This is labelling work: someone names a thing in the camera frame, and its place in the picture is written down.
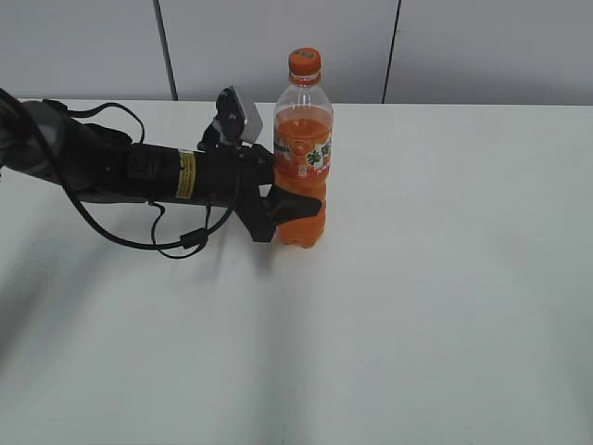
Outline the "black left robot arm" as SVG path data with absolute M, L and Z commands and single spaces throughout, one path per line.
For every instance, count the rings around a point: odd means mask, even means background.
M 273 155 L 257 142 L 259 112 L 233 87 L 217 97 L 216 115 L 196 150 L 133 141 L 124 132 L 88 121 L 110 106 L 73 110 L 56 100 L 21 102 L 2 92 L 2 166 L 60 185 L 96 232 L 140 250 L 204 247 L 232 214 L 253 241 L 269 242 L 278 225 L 321 211 L 316 197 L 275 185 Z M 87 203 L 173 203 L 225 212 L 216 223 L 205 223 L 175 242 L 147 244 L 108 232 L 86 210 Z

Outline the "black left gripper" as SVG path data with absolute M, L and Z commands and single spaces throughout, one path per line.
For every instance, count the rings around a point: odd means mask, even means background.
M 212 235 L 235 214 L 251 239 L 268 243 L 275 224 L 317 216 L 322 201 L 298 195 L 273 185 L 266 197 L 262 185 L 272 184 L 273 155 L 265 147 L 201 142 L 196 151 L 194 203 L 224 208 L 217 222 L 208 227 Z

